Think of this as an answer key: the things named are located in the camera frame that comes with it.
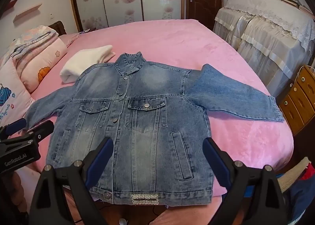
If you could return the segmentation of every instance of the blue gripper pad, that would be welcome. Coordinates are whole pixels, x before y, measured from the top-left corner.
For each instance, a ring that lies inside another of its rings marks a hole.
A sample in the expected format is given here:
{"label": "blue gripper pad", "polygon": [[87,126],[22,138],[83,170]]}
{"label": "blue gripper pad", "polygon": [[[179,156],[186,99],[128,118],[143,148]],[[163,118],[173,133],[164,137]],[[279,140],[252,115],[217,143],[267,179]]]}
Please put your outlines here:
{"label": "blue gripper pad", "polygon": [[108,139],[86,171],[85,186],[89,190],[97,184],[114,151],[112,139]]}
{"label": "blue gripper pad", "polygon": [[21,118],[7,126],[5,129],[5,133],[8,136],[11,136],[18,132],[19,130],[22,130],[26,126],[26,120],[24,118]]}
{"label": "blue gripper pad", "polygon": [[226,167],[218,152],[207,139],[205,139],[202,144],[202,151],[204,152],[204,156],[206,157],[219,184],[229,190],[232,186],[229,169]]}

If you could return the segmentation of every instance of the wooden cabinet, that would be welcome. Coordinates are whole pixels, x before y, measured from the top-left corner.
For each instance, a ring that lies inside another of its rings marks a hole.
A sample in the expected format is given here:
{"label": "wooden cabinet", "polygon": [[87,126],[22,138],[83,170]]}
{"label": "wooden cabinet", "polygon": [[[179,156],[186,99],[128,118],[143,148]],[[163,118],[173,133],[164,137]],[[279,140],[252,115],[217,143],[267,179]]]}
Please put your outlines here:
{"label": "wooden cabinet", "polygon": [[293,135],[315,117],[315,76],[307,66],[302,68],[294,85],[279,106]]}
{"label": "wooden cabinet", "polygon": [[293,134],[292,159],[297,163],[307,156],[315,162],[315,75],[307,66],[301,69],[279,107]]}

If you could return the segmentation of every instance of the lace cover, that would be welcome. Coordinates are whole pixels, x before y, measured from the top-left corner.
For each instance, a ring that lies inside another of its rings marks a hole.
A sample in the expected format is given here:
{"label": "lace cover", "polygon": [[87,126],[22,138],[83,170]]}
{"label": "lace cover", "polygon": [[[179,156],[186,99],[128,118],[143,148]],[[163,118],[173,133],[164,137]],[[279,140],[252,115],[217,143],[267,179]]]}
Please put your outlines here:
{"label": "lace cover", "polygon": [[284,30],[292,33],[301,42],[305,51],[311,49],[315,39],[315,23],[299,9],[280,0],[228,0],[225,8],[263,16]]}

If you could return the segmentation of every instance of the pocket flap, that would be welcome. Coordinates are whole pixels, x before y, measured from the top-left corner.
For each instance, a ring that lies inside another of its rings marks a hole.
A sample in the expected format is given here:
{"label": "pocket flap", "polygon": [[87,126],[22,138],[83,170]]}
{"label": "pocket flap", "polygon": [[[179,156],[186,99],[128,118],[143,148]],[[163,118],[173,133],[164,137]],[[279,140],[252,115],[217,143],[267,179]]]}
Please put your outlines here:
{"label": "pocket flap", "polygon": [[98,113],[108,110],[111,101],[85,101],[82,102],[80,110],[89,114]]}
{"label": "pocket flap", "polygon": [[131,99],[128,103],[129,109],[150,111],[165,106],[165,97],[152,99]]}

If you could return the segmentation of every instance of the pillow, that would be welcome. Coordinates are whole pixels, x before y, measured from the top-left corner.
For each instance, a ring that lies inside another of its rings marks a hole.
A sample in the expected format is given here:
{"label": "pillow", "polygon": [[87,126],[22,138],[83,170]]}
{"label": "pillow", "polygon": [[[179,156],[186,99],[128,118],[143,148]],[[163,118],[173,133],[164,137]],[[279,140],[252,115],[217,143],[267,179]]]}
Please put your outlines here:
{"label": "pillow", "polygon": [[22,118],[33,102],[10,58],[0,69],[0,126]]}
{"label": "pillow", "polygon": [[64,44],[69,47],[78,37],[80,36],[79,33],[74,33],[74,34],[65,34],[61,35],[59,39],[64,42]]}
{"label": "pillow", "polygon": [[65,44],[57,38],[50,46],[31,59],[22,70],[21,81],[32,93],[54,65],[67,53]]}

